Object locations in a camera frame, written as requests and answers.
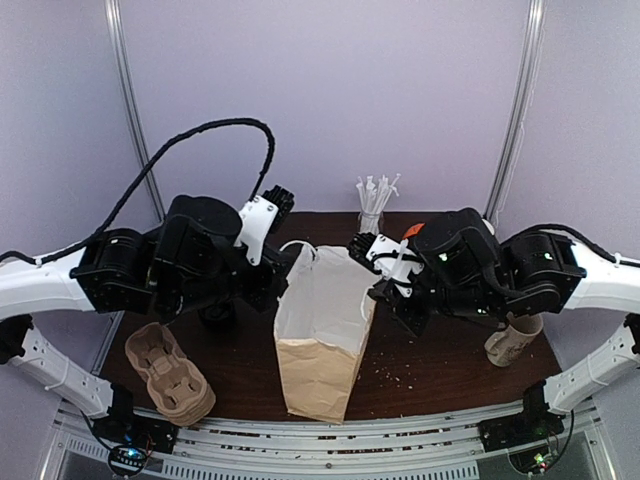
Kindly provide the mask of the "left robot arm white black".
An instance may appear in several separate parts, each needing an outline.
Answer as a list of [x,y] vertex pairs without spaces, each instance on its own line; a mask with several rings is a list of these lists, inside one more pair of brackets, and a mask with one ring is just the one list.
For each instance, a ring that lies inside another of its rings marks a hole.
[[73,253],[57,252],[1,266],[1,360],[21,368],[78,407],[103,420],[123,444],[137,442],[144,424],[124,387],[95,377],[53,347],[36,328],[38,312],[134,312],[171,322],[197,312],[217,322],[236,301],[263,312],[286,289],[289,258],[267,237],[294,205],[274,188],[235,209],[210,197],[180,195],[164,222],[140,233],[99,233]]

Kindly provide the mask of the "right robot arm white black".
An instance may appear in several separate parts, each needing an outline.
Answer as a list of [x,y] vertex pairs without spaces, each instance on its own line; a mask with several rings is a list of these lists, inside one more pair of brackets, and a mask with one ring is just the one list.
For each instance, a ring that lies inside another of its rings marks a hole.
[[439,214],[402,241],[370,236],[364,265],[373,288],[419,335],[432,314],[516,318],[565,310],[624,313],[614,333],[569,369],[528,388],[513,419],[519,440],[535,440],[585,398],[639,366],[639,263],[610,253],[575,229],[529,227],[499,242],[472,208]]

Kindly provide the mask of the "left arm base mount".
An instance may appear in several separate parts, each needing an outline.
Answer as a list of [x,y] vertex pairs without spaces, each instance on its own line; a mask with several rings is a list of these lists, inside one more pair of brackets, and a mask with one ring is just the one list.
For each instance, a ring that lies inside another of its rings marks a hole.
[[179,427],[166,420],[132,413],[124,419],[114,415],[90,419],[82,414],[94,439],[107,452],[107,465],[122,479],[139,475],[154,453],[171,454]]

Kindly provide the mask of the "brown paper takeout bag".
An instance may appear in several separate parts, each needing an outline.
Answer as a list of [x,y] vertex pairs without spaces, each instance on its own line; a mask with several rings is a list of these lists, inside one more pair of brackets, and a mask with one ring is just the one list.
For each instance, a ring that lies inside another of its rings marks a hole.
[[293,240],[300,252],[279,299],[273,336],[281,389],[292,415],[344,422],[375,314],[378,276],[339,246]]

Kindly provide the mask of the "brown pulp cup carrier stack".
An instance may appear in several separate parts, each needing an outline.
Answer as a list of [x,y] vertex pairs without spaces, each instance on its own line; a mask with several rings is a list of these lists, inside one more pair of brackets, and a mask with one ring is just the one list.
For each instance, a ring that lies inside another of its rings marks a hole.
[[167,326],[154,322],[136,330],[125,342],[125,353],[170,423],[192,426],[214,407],[213,389]]

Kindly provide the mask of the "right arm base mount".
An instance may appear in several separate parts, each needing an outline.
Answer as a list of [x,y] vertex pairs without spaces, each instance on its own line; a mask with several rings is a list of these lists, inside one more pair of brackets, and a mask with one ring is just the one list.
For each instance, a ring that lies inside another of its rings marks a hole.
[[544,475],[560,456],[558,434],[564,432],[564,415],[543,407],[524,406],[519,413],[483,420],[478,424],[485,452],[536,446],[507,454],[511,466],[528,477]]

